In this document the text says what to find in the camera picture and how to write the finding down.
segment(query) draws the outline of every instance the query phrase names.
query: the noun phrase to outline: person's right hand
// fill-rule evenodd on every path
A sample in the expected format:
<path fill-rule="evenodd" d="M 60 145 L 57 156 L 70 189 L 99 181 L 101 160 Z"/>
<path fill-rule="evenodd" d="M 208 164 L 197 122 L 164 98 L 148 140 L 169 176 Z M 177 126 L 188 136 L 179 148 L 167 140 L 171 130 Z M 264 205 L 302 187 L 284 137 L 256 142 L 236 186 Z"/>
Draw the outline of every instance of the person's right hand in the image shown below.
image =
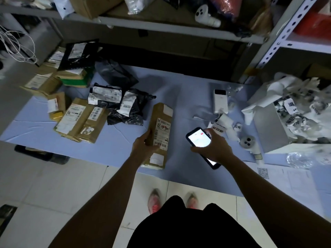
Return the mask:
<path fill-rule="evenodd" d="M 212 137 L 212 141 L 206 147 L 191 147 L 191 151 L 199 153 L 217 163 L 222 163 L 233 156 L 232 148 L 228 145 L 224 137 L 218 135 L 212 128 L 204 129 Z"/>

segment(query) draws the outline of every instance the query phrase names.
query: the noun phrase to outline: smartphone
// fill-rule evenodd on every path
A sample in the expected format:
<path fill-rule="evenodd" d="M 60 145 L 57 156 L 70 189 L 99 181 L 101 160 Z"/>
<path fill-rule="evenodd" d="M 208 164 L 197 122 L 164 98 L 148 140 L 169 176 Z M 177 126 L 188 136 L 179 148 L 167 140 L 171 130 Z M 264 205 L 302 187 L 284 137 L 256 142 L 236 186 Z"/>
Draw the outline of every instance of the smartphone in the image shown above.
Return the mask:
<path fill-rule="evenodd" d="M 187 133 L 186 139 L 191 143 L 192 146 L 197 146 L 197 147 L 206 147 L 211 142 L 210 137 L 202 130 L 201 127 L 195 128 L 191 132 Z M 201 156 L 213 170 L 216 170 L 221 166 L 219 163 L 209 160 L 208 158 L 205 158 L 203 155 Z"/>

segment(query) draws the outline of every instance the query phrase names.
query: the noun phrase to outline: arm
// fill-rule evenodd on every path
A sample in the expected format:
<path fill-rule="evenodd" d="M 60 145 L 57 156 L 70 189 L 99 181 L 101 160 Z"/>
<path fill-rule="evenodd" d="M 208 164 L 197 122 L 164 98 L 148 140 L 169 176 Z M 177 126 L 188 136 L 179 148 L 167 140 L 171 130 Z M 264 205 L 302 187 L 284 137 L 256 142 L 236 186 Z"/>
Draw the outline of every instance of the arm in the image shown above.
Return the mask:
<path fill-rule="evenodd" d="M 130 157 L 116 174 L 61 229 L 49 248 L 112 247 L 140 164 L 158 146 L 146 146 L 150 131 L 133 143 Z"/>
<path fill-rule="evenodd" d="M 222 164 L 231 173 L 277 247 L 331 246 L 331 223 L 255 173 L 213 129 L 205 131 L 212 136 L 212 142 L 191 150 Z"/>

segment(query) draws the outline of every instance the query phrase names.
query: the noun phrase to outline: qr code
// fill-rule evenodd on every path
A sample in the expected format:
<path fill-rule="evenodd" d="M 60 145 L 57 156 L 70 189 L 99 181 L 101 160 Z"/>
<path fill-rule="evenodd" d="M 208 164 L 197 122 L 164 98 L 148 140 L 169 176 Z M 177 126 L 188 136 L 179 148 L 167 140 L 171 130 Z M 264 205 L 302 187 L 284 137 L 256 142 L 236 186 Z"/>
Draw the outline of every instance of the qr code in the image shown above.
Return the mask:
<path fill-rule="evenodd" d="M 258 168 L 259 175 L 264 179 L 269 179 L 268 169 L 267 168 Z"/>

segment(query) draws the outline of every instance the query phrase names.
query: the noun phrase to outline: white plastic bag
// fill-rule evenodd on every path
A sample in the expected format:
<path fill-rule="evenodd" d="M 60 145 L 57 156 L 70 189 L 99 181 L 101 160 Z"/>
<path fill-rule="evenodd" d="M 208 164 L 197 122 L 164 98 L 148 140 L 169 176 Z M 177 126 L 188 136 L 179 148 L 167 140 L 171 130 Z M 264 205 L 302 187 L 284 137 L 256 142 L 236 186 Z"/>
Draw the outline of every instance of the white plastic bag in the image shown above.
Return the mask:
<path fill-rule="evenodd" d="M 154 0 L 124 0 L 127 8 L 129 9 L 128 14 L 138 14 Z"/>
<path fill-rule="evenodd" d="M 62 19 L 75 12 L 69 0 L 54 0 L 54 3 Z"/>

